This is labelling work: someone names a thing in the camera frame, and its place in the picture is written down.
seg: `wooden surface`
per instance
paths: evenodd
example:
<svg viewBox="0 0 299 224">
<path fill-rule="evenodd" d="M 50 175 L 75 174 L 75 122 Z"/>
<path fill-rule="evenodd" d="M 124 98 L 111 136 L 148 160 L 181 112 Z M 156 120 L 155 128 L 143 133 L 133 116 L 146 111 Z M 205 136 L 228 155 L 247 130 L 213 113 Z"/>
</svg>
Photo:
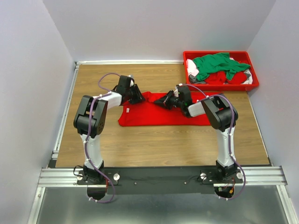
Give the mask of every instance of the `wooden surface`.
<svg viewBox="0 0 299 224">
<path fill-rule="evenodd" d="M 168 92 L 185 82 L 182 64 L 80 65 L 71 99 L 56 167 L 83 165 L 83 143 L 73 127 L 83 95 L 105 93 L 97 81 L 108 72 L 134 75 L 141 92 Z M 102 85 L 113 88 L 115 75 Z M 224 92 L 239 113 L 235 129 L 235 155 L 242 165 L 269 164 L 246 92 Z M 121 127 L 117 120 L 122 107 L 107 113 L 101 134 L 105 166 L 183 166 L 214 165 L 217 139 L 211 126 L 136 126 Z"/>
</svg>

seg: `gray cloth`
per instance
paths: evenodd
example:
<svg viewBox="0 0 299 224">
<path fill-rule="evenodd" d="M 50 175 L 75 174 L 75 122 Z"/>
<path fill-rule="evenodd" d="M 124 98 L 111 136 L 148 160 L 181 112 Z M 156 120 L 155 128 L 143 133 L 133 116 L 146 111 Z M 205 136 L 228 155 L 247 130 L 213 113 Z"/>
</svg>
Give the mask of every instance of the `gray cloth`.
<svg viewBox="0 0 299 224">
<path fill-rule="evenodd" d="M 251 76 L 251 73 L 249 72 L 247 72 L 247 70 L 245 70 L 244 71 L 244 74 L 246 75 L 246 77 L 247 77 L 247 79 L 246 80 L 248 80 L 249 79 L 249 77 Z"/>
<path fill-rule="evenodd" d="M 206 84 L 205 81 L 198 81 L 195 76 L 189 75 L 189 82 L 192 84 Z"/>
</svg>

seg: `bolt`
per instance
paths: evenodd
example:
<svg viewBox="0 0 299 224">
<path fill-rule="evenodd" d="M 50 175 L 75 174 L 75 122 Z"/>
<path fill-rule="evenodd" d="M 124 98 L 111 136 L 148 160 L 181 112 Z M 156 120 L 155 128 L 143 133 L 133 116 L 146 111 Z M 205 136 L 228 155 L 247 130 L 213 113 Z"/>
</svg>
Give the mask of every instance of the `bolt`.
<svg viewBox="0 0 299 224">
<path fill-rule="evenodd" d="M 120 175 L 119 174 L 114 174 L 113 175 L 113 179 L 115 180 L 115 181 L 118 181 L 119 179 L 120 179 Z"/>
<path fill-rule="evenodd" d="M 242 179 L 242 178 L 243 178 L 243 174 L 241 174 L 241 173 L 237 173 L 237 178 L 238 178 L 238 179 Z"/>
<path fill-rule="evenodd" d="M 204 181 L 206 179 L 206 174 L 205 173 L 201 173 L 200 174 L 200 178 Z"/>
</svg>

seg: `green shirt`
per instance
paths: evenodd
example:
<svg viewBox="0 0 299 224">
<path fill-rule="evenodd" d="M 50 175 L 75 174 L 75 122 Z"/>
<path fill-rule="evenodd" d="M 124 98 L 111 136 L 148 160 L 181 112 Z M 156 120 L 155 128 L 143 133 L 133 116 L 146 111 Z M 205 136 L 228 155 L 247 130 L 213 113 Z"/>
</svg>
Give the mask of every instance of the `green shirt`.
<svg viewBox="0 0 299 224">
<path fill-rule="evenodd" d="M 197 57 L 193 61 L 199 70 L 196 76 L 198 81 L 203 81 L 210 76 L 210 73 L 218 71 L 226 71 L 226 78 L 232 80 L 235 73 L 250 68 L 249 64 L 238 63 L 229 59 L 229 53 L 226 52 Z"/>
</svg>

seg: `gray wall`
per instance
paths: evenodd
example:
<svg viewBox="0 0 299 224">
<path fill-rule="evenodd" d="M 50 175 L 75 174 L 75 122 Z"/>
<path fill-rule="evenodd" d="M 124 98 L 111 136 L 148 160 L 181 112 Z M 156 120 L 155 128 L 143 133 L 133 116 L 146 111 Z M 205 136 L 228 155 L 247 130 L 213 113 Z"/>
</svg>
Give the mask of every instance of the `gray wall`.
<svg viewBox="0 0 299 224">
<path fill-rule="evenodd" d="M 269 153 L 299 214 L 299 2 L 278 0 L 249 47 L 260 81 L 251 101 Z"/>
<path fill-rule="evenodd" d="M 247 50 L 275 0 L 43 0 L 75 61 Z"/>
<path fill-rule="evenodd" d="M 0 223 L 27 223 L 73 59 L 41 0 L 0 1 Z"/>
</svg>

